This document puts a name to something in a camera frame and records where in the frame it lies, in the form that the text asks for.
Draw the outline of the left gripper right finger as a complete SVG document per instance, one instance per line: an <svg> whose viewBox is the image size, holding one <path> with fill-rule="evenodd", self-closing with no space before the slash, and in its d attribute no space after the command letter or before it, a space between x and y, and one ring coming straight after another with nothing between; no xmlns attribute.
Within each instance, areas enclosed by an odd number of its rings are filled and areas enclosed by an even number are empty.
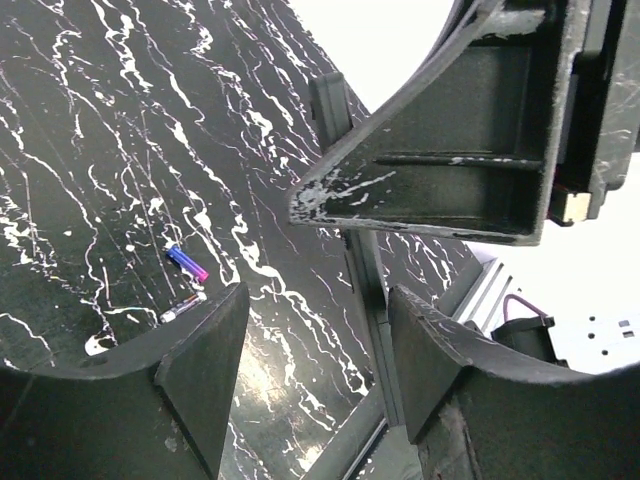
<svg viewBox="0 0 640 480"><path fill-rule="evenodd" d="M390 290L408 440L427 479L635 479L639 369L590 375L496 343Z"/></svg>

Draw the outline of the black remote control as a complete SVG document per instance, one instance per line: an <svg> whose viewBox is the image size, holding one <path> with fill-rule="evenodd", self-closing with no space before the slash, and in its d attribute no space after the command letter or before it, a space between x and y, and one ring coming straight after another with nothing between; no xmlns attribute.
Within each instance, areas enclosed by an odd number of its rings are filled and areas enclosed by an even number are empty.
<svg viewBox="0 0 640 480"><path fill-rule="evenodd" d="M309 94L320 150L325 153L353 129L344 76L334 72L310 80ZM376 233L371 230L343 230L341 236L352 289L364 321L374 378L384 400L385 416L391 427L399 426L404 423L404 413Z"/></svg>

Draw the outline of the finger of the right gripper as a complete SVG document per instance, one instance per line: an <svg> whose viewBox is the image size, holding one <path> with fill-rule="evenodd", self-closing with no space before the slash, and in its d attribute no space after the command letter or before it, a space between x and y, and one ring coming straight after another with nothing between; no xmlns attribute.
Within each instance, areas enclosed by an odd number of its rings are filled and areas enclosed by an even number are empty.
<svg viewBox="0 0 640 480"><path fill-rule="evenodd" d="M549 203L571 1L458 1L413 76L355 123L339 73L309 84L321 160L292 189L298 225L531 246Z"/></svg>

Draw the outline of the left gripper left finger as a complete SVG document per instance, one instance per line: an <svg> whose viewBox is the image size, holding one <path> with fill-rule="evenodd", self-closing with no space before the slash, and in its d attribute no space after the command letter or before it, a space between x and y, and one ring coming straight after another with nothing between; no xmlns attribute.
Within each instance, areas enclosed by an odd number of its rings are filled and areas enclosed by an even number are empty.
<svg viewBox="0 0 640 480"><path fill-rule="evenodd" d="M216 478L249 307L237 283L79 367L3 367L2 477Z"/></svg>

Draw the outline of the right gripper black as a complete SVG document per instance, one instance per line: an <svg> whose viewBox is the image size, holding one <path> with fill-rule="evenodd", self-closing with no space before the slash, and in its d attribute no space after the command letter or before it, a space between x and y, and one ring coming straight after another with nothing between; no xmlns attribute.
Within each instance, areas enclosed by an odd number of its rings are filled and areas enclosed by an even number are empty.
<svg viewBox="0 0 640 480"><path fill-rule="evenodd" d="M548 218L598 217L639 150L639 3L591 1L569 83Z"/></svg>

